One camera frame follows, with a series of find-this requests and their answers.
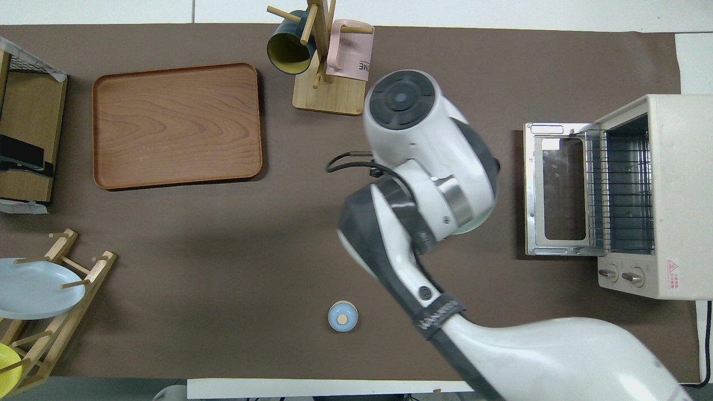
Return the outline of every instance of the yellow plate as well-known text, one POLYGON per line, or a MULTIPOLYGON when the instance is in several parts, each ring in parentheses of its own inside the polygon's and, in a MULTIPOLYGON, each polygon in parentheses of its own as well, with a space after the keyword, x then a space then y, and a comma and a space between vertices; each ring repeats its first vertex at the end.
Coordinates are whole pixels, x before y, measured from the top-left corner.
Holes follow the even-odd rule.
MULTIPOLYGON (((12 348, 5 344, 0 344, 0 369, 20 362, 20 355, 17 355, 12 348)), ((5 397, 10 390, 15 388, 22 376, 22 366, 16 367, 9 372, 0 374, 0 398, 5 397)))

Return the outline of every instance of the oven knob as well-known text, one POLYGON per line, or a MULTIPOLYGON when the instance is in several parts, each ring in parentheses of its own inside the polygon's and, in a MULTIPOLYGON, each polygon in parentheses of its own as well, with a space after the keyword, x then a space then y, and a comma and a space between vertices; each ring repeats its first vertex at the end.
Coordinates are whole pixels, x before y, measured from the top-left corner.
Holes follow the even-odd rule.
POLYGON ((599 275, 601 275, 602 277, 607 278, 607 279, 608 279, 609 281, 611 281, 612 283, 617 280, 617 272, 615 272, 614 270, 600 269, 600 270, 599 270, 599 275))
POLYGON ((635 287, 643 287, 644 278, 636 273, 622 273, 624 280, 630 281, 635 287))

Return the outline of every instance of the warning label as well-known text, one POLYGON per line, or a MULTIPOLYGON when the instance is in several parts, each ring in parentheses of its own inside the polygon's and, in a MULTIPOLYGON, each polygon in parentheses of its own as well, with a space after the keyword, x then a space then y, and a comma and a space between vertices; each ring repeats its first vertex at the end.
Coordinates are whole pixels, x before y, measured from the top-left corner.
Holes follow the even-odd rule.
POLYGON ((666 271, 668 273, 668 287, 669 290, 679 289, 679 268, 678 264, 674 263, 672 260, 666 260, 666 271))

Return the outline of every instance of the toaster oven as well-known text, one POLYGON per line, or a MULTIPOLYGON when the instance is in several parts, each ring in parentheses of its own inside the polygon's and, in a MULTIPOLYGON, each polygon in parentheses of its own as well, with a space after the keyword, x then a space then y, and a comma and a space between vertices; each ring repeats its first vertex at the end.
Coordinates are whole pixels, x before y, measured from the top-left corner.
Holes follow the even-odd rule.
POLYGON ((712 116, 713 96, 647 95, 525 124, 525 253, 596 256, 604 288, 713 299, 712 116))

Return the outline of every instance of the pink mug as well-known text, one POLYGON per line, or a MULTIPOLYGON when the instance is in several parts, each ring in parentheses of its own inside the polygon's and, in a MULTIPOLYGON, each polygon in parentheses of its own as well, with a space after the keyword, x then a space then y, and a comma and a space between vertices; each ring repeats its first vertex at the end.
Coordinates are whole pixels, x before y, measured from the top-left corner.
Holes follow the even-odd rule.
POLYGON ((353 19, 335 20, 329 38, 327 75, 368 81, 374 34, 344 34, 340 32, 343 26, 374 28, 353 19))

